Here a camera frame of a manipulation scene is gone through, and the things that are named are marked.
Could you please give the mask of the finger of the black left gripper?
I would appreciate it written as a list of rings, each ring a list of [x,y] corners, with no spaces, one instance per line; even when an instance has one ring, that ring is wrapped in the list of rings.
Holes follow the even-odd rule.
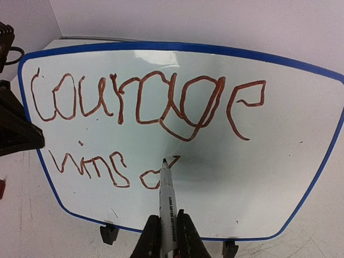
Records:
[[[26,118],[22,103],[11,91],[11,83],[1,80],[1,106],[20,118]]]
[[[42,130],[26,119],[25,111],[1,104],[1,156],[45,146]]]

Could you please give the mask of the black whiteboard stand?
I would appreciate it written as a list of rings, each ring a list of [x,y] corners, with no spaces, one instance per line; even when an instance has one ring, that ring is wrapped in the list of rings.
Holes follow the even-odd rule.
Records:
[[[107,245],[112,245],[118,236],[119,229],[113,226],[101,226],[100,233],[102,240]],[[234,241],[223,242],[222,255],[221,257],[235,257],[239,250],[239,246]]]

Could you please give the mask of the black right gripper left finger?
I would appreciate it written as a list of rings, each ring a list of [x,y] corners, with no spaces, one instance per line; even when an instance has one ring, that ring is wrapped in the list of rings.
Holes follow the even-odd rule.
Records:
[[[159,258],[162,242],[161,233],[160,217],[150,215],[130,258]]]

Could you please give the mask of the red marker cap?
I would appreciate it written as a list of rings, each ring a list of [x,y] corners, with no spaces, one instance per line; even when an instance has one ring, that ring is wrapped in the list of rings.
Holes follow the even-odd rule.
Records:
[[[3,198],[5,188],[6,188],[6,178],[0,179],[0,199]]]

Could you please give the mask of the small blue-framed whiteboard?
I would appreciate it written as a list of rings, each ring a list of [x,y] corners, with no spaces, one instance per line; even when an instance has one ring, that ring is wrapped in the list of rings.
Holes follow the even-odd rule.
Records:
[[[25,113],[59,205],[143,229],[160,169],[205,239],[279,235],[321,174],[343,125],[343,75],[238,48],[120,42],[26,54]]]

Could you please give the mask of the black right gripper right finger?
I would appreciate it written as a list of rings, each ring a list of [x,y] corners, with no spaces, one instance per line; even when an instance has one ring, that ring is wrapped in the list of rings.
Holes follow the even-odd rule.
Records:
[[[211,257],[191,217],[183,209],[177,214],[177,244],[181,258]]]

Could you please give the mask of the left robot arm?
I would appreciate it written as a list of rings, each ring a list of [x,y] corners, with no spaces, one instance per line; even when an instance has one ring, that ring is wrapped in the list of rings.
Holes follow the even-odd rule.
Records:
[[[12,45],[14,39],[14,28],[1,23],[1,71],[25,55],[22,48]],[[10,81],[1,80],[1,156],[44,146],[42,130],[27,120],[23,104],[11,91]]]

